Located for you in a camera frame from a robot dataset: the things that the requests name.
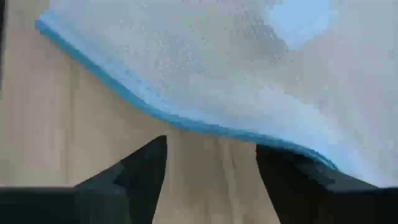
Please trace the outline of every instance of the light wood table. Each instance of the light wood table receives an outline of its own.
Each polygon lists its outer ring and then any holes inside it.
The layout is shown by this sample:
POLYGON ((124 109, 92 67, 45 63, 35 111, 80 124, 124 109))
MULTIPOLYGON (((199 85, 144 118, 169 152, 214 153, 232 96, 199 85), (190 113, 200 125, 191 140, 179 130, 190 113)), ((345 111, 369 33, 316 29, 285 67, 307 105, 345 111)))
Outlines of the light wood table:
POLYGON ((48 6, 8 2, 0 184, 75 185, 165 134, 154 223, 279 223, 254 144, 189 133, 135 110, 34 29, 48 6))

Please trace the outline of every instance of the black object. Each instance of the black object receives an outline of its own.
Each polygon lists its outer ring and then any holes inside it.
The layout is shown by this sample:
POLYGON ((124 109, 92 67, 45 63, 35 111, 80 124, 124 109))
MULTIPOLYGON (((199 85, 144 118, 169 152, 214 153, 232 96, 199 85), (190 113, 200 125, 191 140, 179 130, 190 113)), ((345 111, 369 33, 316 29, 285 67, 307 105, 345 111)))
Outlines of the black object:
POLYGON ((152 223, 166 157, 160 136, 74 188, 0 189, 1 223, 152 223))
POLYGON ((281 224, 398 223, 397 189, 379 189, 301 155, 257 146, 281 224))
MULTIPOLYGON (((397 189, 378 189, 281 149, 256 151, 281 224, 398 223, 397 189)), ((166 159, 167 138, 160 136, 73 188, 0 189, 1 223, 152 223, 166 159)))

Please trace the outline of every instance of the blue foam mat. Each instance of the blue foam mat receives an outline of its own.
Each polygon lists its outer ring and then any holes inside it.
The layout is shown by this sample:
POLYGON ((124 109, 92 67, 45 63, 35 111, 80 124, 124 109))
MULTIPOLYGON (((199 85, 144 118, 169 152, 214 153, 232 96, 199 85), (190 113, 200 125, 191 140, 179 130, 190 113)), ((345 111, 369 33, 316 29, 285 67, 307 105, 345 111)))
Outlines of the blue foam mat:
POLYGON ((119 94, 124 100, 134 105, 138 108, 157 119, 166 121, 173 126, 178 128, 187 129, 189 131, 194 131, 197 133, 205 134, 216 134, 220 136, 226 136, 230 138, 239 139, 242 141, 255 142, 257 144, 262 144, 278 149, 285 149, 292 151, 297 154, 302 154, 304 156, 315 159, 316 161, 322 162, 323 164, 331 167, 332 169, 338 170, 337 166, 325 156, 319 154, 313 149, 309 149, 292 142, 283 141, 281 139, 276 139, 271 136, 266 136, 258 133, 251 133, 248 131, 242 131, 237 129, 224 128, 214 124, 206 124, 199 121, 190 120, 187 118, 182 118, 178 115, 165 113, 151 105, 148 105, 145 101, 137 97, 131 91, 129 91, 122 83, 119 83, 113 79, 101 65, 95 64, 90 58, 76 49, 73 44, 67 42, 62 36, 52 30, 43 20, 37 20, 35 22, 35 28, 40 31, 40 33, 50 40, 54 41, 61 49, 66 51, 72 58, 77 60, 80 64, 84 65, 88 70, 93 72, 97 78, 104 82, 107 86, 113 89, 117 94, 119 94))

